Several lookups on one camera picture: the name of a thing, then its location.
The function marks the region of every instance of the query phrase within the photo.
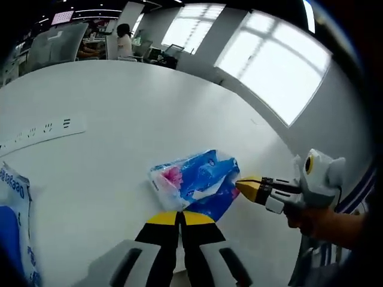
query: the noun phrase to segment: plastic wrapper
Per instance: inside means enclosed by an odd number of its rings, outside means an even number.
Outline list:
[[[0,170],[0,242],[11,263],[32,286],[41,286],[30,240],[29,180],[3,163]]]
[[[154,166],[150,181],[165,210],[189,210],[217,221],[238,196],[235,158],[216,149]]]

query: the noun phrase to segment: window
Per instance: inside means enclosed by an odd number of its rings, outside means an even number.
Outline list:
[[[140,24],[142,18],[143,18],[143,14],[141,14],[140,16],[138,16],[138,19],[136,21],[136,23],[134,24],[134,27],[132,29],[132,36],[134,36],[136,34],[136,31],[137,31],[137,28],[138,28],[138,25]]]
[[[180,10],[170,25],[162,45],[184,47],[184,51],[195,54],[224,5],[188,4]]]
[[[215,64],[240,80],[290,126],[320,85],[329,52],[280,19],[253,12]]]

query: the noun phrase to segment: white table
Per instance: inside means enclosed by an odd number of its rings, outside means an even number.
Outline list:
[[[68,286],[161,210],[149,167],[210,148],[242,176],[289,178],[292,154],[239,96],[200,78],[143,63],[90,60],[47,67],[0,89],[0,138],[72,114],[85,133],[2,157],[31,180],[32,240],[46,286]],[[287,286],[300,234],[284,216],[239,196],[218,226],[269,262]]]

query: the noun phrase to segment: blue bag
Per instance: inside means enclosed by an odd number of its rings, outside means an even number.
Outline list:
[[[149,177],[166,210],[186,209],[215,221],[239,194],[237,161],[216,149],[155,166]]]

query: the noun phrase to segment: woman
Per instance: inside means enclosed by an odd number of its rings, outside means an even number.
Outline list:
[[[133,56],[132,52],[132,40],[130,27],[128,24],[120,24],[117,26],[117,43],[118,43],[118,56],[129,57]]]

